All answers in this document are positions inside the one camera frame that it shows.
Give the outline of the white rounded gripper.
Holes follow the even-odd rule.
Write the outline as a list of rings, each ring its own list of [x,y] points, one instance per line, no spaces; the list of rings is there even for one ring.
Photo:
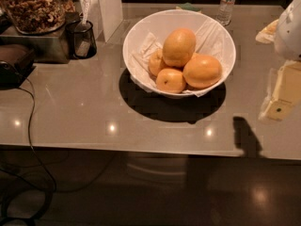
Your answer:
[[[279,19],[263,28],[255,40],[274,42],[275,51],[289,59],[279,69],[270,70],[259,114],[260,121],[283,121],[301,102],[301,0],[293,0]]]

